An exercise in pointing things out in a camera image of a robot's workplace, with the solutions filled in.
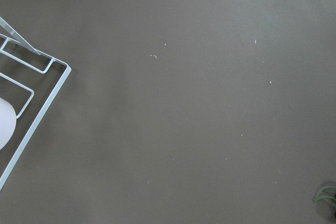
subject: white cup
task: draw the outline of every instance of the white cup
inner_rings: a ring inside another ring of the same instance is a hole
[[[16,125],[16,114],[12,105],[0,98],[0,150],[11,139]]]

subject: green wire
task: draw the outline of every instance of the green wire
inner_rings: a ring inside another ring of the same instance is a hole
[[[332,199],[334,201],[336,201],[336,199],[334,197],[331,197],[331,196],[320,196],[324,190],[327,190],[327,189],[336,189],[335,186],[325,186],[325,187],[322,187],[315,195],[313,201],[314,202],[317,202],[317,201],[320,201],[320,200],[324,200],[324,199]]]

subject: white paper roll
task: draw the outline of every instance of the white paper roll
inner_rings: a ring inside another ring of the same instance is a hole
[[[9,102],[0,98],[0,150],[11,139],[16,125],[15,110]]]

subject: white wire frame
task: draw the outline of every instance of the white wire frame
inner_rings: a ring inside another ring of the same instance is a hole
[[[50,56],[40,50],[35,49],[34,47],[32,47],[23,37],[21,37],[21,35],[19,33],[17,33],[6,21],[4,21],[1,17],[0,17],[0,26],[2,26],[5,30],[7,30],[13,37],[15,37],[16,39],[12,39],[10,37],[7,37],[3,34],[0,34],[0,37],[5,39],[5,41],[3,42],[3,44],[0,47],[0,54],[4,54],[10,58],[12,58],[13,60],[16,60],[17,62],[35,70],[36,72],[39,72],[41,74],[46,73],[50,66],[53,64],[53,62],[57,62],[63,66],[65,66],[65,70],[62,73],[62,75],[60,76],[60,78],[58,79],[57,83],[55,84],[54,88],[52,89],[51,93],[49,94],[49,96],[47,97],[46,101],[44,102],[44,104],[42,105],[42,107],[40,108],[39,112],[37,113],[36,117],[34,118],[33,122],[31,123],[28,131],[26,132],[25,136],[23,137],[22,141],[20,142],[18,148],[16,149],[14,155],[11,157],[9,163],[7,164],[4,172],[1,174],[0,177],[0,190],[3,188],[5,182],[7,181],[7,178],[9,177],[11,171],[13,170],[16,162],[18,161],[19,157],[21,156],[24,148],[26,147],[27,143],[29,142],[30,138],[32,137],[33,133],[35,132],[35,129],[37,128],[38,124],[40,123],[40,121],[42,120],[43,116],[45,115],[46,111],[48,110],[49,106],[51,105],[52,101],[54,100],[54,98],[56,97],[58,91],[61,89],[61,87],[63,86],[64,82],[66,81],[66,79],[68,78],[70,72],[71,72],[71,68],[69,67],[69,65],[67,63],[65,63],[64,61],[61,61],[53,56]],[[12,42],[14,44],[17,44],[19,46],[25,47],[27,48],[29,51],[32,51],[33,53],[36,53],[38,55],[42,55],[48,59],[50,59],[48,65],[46,66],[45,69],[40,70],[32,65],[30,65],[29,63],[15,57],[14,55],[6,52],[4,50],[6,44],[8,42]],[[27,90],[30,92],[30,96],[28,98],[28,100],[26,101],[26,103],[24,104],[24,106],[22,107],[22,109],[19,111],[19,113],[16,115],[16,118],[18,119],[25,111],[25,109],[27,108],[27,106],[29,105],[30,101],[32,100],[33,96],[34,96],[34,91],[32,89],[30,89],[29,87],[23,85],[22,83],[8,77],[7,75],[3,74],[0,72],[0,77],[5,78],[6,80],[12,82],[15,85],[18,85],[19,87]]]

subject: gray surface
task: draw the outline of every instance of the gray surface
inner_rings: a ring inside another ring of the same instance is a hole
[[[336,0],[0,4],[73,68],[1,223],[327,223]]]

